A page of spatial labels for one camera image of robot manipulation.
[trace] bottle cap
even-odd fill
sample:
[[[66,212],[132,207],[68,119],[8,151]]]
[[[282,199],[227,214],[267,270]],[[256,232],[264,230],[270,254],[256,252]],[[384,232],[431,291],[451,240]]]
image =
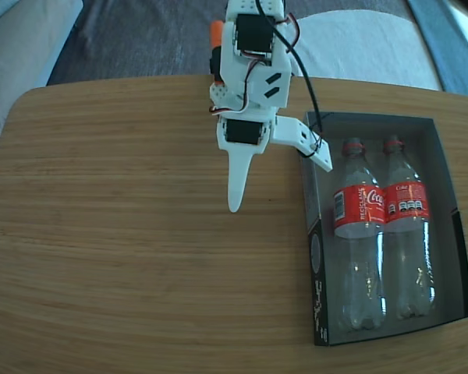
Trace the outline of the bottle cap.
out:
[[[359,138],[348,138],[343,142],[342,154],[344,156],[364,153],[366,153],[366,148]]]
[[[397,135],[392,135],[383,140],[383,152],[390,154],[396,150],[403,150],[404,142]]]

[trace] coca-cola bottle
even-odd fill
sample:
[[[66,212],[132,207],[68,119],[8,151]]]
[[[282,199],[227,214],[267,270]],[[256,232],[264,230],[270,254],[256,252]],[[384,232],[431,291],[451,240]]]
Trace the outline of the coca-cola bottle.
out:
[[[435,298],[427,194],[403,149],[404,144],[397,136],[385,140],[388,158],[385,244],[388,251],[396,255],[398,296],[395,307],[399,319],[427,315]]]
[[[342,289],[337,292],[340,326],[346,331],[377,329],[385,320],[383,296],[383,192],[371,174],[360,139],[343,143],[346,158],[335,193],[335,237]]]

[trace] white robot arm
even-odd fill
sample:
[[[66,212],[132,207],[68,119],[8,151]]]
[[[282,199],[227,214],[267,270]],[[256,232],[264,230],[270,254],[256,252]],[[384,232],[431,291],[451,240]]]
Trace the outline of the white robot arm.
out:
[[[259,4],[277,31],[287,34],[290,18],[283,0]],[[328,144],[298,119],[277,115],[288,104],[292,67],[287,47],[265,15],[255,0],[229,0],[225,23],[218,21],[211,28],[211,113],[218,116],[218,147],[229,153],[228,200],[233,213],[243,201],[253,155],[262,154],[269,143],[294,146],[332,170]],[[296,23],[293,16],[290,20]]]

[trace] black box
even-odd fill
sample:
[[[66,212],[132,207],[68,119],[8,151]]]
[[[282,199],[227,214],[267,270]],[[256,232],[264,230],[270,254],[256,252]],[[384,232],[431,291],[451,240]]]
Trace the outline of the black box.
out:
[[[314,113],[307,123],[314,123]],[[450,323],[468,317],[468,259],[461,216],[458,211],[444,150],[435,123],[429,118],[358,113],[323,113],[324,138],[328,141],[334,170],[326,173],[308,159],[302,159],[303,187],[310,246],[314,305],[314,343],[332,346],[362,340],[391,337]],[[342,175],[341,155],[345,138],[359,137],[367,150],[367,161],[384,187],[387,164],[383,139],[398,135],[406,144],[406,156],[420,174],[431,207],[431,263],[436,290],[430,315],[397,320],[388,300],[392,282],[387,269],[395,268],[395,256],[385,251],[384,289],[387,316],[378,330],[343,332],[339,329],[338,305],[332,302],[339,291],[342,274],[337,267],[333,230],[333,194]]]

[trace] wooden table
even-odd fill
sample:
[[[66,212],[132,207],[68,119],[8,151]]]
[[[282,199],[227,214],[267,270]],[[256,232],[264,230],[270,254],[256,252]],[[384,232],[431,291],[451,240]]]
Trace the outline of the wooden table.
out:
[[[299,158],[255,157],[242,209],[209,76],[51,86],[0,142],[0,373],[468,372],[468,319],[312,345]],[[315,81],[326,111],[435,118],[468,248],[468,98]],[[295,79],[286,115],[310,108]]]

